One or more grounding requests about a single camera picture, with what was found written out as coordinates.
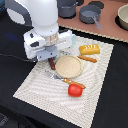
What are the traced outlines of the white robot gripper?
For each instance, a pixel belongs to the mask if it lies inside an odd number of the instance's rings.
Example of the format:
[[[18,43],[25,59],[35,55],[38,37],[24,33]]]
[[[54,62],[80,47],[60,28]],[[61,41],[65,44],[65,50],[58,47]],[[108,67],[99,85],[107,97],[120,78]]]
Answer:
[[[72,31],[61,30],[48,37],[42,37],[33,29],[24,34],[26,56],[32,61],[42,61],[58,55],[59,50],[72,45]]]

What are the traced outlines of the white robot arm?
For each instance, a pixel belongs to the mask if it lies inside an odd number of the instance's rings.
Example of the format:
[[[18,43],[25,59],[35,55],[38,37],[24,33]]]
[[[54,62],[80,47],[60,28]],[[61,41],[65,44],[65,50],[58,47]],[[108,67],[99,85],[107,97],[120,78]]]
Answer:
[[[24,37],[26,56],[42,61],[73,44],[72,31],[59,32],[57,0],[5,0],[12,21],[31,26]]]

